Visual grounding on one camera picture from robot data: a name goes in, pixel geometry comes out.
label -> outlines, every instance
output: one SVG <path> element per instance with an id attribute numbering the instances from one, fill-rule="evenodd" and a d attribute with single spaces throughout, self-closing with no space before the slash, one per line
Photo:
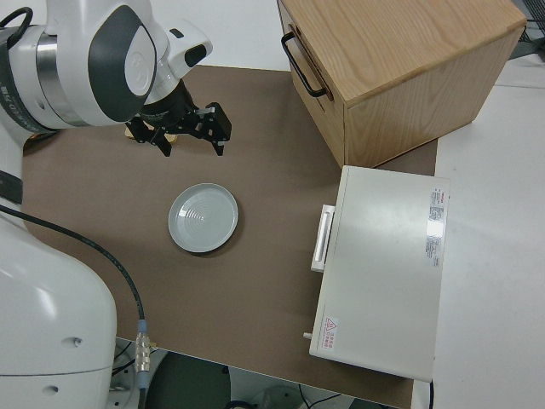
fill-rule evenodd
<path id="1" fill-rule="evenodd" d="M 322 342 L 320 343 L 320 347 L 322 349 L 328 349 L 332 351 L 335 348 L 335 340 L 338 326 L 339 320 L 337 318 L 325 317 L 322 324 Z"/>
<path id="2" fill-rule="evenodd" d="M 426 261 L 427 264 L 439 267 L 443 236 L 445 235 L 445 206 L 446 193 L 436 187 L 429 199 L 429 213 L 427 214 L 426 231 Z"/>

cable connector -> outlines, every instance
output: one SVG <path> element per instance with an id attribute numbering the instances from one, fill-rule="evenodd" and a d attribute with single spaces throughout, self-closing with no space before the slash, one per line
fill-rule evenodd
<path id="1" fill-rule="evenodd" d="M 147 335 L 147 323 L 145 320 L 138 321 L 138 335 L 136 335 L 135 348 L 135 370 L 138 389 L 147 389 L 152 361 L 150 358 L 150 337 Z"/>

wooden box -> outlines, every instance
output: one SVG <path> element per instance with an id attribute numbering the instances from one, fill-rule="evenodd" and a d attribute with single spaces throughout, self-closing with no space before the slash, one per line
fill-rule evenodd
<path id="1" fill-rule="evenodd" d="M 479 113 L 525 25 L 510 0 L 278 0 L 282 43 L 339 165 L 373 167 Z"/>

drawer handle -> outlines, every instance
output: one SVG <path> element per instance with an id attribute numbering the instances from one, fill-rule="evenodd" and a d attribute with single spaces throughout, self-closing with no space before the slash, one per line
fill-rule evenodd
<path id="1" fill-rule="evenodd" d="M 288 55 L 288 60 L 290 60 L 291 65 L 294 67 L 295 72 L 297 72 L 297 75 L 303 82 L 303 85 L 305 86 L 305 89 L 307 90 L 308 94 L 310 96 L 313 96 L 314 98 L 318 98 L 319 96 L 327 94 L 327 89 L 313 89 L 311 85 L 308 83 L 307 77 L 305 77 L 305 74 L 303 74 L 303 71 L 301 71 L 301 68 L 297 65 L 297 62 L 295 61 L 295 58 L 291 54 L 290 50 L 288 49 L 288 46 L 286 43 L 290 41 L 291 39 L 295 38 L 295 34 L 293 32 L 288 32 L 282 36 L 282 48 L 284 49 L 284 52 L 286 55 Z"/>

warning label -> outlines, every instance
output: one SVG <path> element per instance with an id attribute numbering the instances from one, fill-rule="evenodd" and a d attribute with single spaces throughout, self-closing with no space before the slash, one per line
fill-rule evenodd
<path id="1" fill-rule="evenodd" d="M 339 320 L 337 318 L 324 317 L 322 342 L 320 343 L 322 349 L 333 350 L 335 348 L 338 327 Z"/>

